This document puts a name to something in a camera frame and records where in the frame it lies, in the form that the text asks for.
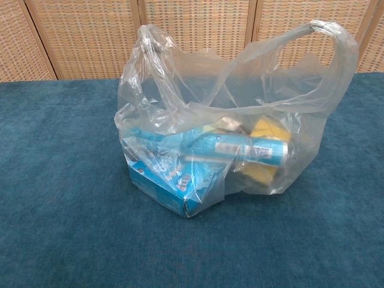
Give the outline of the clear plastic carrier bag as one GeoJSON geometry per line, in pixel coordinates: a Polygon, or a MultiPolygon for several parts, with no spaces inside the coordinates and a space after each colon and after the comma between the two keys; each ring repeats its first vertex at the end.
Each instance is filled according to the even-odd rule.
{"type": "Polygon", "coordinates": [[[316,157],[330,114],[342,100],[358,63],[358,44],[339,24],[312,20],[262,43],[252,42],[233,60],[210,50],[182,51],[154,25],[143,25],[124,67],[114,117],[123,138],[134,128],[171,135],[199,128],[227,133],[214,124],[224,116],[243,122],[250,136],[262,117],[289,131],[288,157],[270,185],[227,163],[228,194],[281,194],[316,157]]]}

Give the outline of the blue cardboard box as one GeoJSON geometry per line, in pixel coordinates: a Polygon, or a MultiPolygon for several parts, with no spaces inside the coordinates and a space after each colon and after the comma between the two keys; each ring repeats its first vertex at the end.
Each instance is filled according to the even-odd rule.
{"type": "Polygon", "coordinates": [[[150,198],[190,218],[224,199],[227,163],[210,163],[184,152],[184,133],[134,130],[123,138],[131,181],[150,198]]]}

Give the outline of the teal blue table cloth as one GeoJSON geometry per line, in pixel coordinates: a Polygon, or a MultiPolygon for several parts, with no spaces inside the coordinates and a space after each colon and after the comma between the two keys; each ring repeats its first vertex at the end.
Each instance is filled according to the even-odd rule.
{"type": "Polygon", "coordinates": [[[285,193],[185,219],[130,182],[117,80],[0,83],[0,288],[384,288],[384,73],[285,193]]]}

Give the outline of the woven bamboo folding screen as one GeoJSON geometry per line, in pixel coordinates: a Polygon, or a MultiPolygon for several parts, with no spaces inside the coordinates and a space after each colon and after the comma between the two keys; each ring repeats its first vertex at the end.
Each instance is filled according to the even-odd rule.
{"type": "Polygon", "coordinates": [[[384,0],[0,0],[0,83],[119,77],[146,24],[233,59],[313,19],[354,36],[358,72],[384,72],[384,0]]]}

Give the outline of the long blue toothpaste box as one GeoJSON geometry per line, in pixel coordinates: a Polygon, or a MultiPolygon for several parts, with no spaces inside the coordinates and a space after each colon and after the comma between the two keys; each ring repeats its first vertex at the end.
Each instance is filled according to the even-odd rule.
{"type": "Polygon", "coordinates": [[[171,135],[134,128],[130,134],[144,141],[145,146],[155,152],[178,151],[185,156],[239,160],[276,167],[284,165],[288,157],[287,142],[245,134],[214,133],[199,128],[171,135]]]}

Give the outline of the yellow package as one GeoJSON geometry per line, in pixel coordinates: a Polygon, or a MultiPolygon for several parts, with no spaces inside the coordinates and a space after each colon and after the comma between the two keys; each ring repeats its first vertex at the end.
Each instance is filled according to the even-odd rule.
{"type": "MultiPolygon", "coordinates": [[[[282,140],[287,143],[290,142],[292,135],[289,131],[283,128],[278,122],[268,117],[262,117],[255,124],[252,132],[252,137],[263,137],[273,140],[282,140]]],[[[270,185],[278,168],[261,163],[248,163],[244,164],[241,172],[252,180],[264,185],[270,185]]]]}

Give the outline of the silver beige wrapped item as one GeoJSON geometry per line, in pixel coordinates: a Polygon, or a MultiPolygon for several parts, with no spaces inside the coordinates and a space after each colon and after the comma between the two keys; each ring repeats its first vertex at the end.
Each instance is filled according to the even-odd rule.
{"type": "Polygon", "coordinates": [[[214,126],[216,129],[227,133],[249,134],[243,122],[229,116],[222,117],[214,124],[214,126]]]}

